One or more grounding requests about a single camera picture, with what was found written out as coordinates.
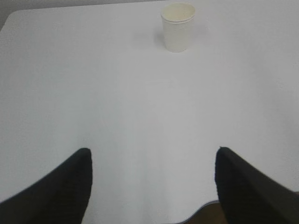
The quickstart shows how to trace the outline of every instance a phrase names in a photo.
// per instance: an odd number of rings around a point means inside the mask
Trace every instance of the floor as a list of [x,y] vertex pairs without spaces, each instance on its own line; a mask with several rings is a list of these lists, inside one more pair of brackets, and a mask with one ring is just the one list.
[[101,5],[111,3],[140,2],[154,0],[0,0],[0,30],[8,16],[17,10],[68,6]]

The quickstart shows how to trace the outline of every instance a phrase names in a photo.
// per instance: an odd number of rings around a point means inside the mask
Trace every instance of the brown floor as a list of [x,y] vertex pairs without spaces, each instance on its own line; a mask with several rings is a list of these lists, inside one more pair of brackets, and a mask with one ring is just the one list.
[[207,204],[180,224],[228,224],[218,202]]

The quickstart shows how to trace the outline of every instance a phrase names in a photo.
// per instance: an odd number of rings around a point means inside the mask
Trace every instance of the table surface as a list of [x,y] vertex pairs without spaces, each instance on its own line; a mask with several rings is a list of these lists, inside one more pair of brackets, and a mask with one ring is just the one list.
[[0,32],[0,200],[80,147],[84,223],[178,222],[217,199],[227,146],[299,190],[299,1],[201,0],[192,46],[163,46],[169,1],[18,11]]

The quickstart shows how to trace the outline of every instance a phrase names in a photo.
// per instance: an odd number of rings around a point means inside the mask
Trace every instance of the cup rim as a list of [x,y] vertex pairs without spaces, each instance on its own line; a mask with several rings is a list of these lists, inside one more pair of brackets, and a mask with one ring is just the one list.
[[[169,19],[165,18],[165,16],[164,16],[164,10],[165,10],[166,8],[168,8],[169,6],[172,6],[172,5],[178,5],[178,4],[191,6],[192,9],[193,9],[193,13],[192,13],[192,15],[189,16],[189,17],[187,17],[187,18],[185,18],[185,19],[183,19],[183,20],[169,20]],[[190,20],[193,19],[194,15],[195,15],[195,7],[194,7],[192,4],[187,3],[187,2],[175,2],[175,3],[171,3],[171,4],[169,4],[169,5],[165,6],[165,7],[163,7],[162,10],[161,10],[161,17],[162,17],[162,19],[165,20],[166,22],[170,22],[170,23],[184,23],[184,22],[188,22],[188,21],[190,21]]]

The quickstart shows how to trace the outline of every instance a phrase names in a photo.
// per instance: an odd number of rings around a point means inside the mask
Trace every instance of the white paper cup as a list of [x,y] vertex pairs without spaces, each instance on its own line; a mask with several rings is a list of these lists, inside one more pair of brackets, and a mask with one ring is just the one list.
[[182,52],[190,43],[195,8],[189,3],[173,3],[161,11],[166,48]]

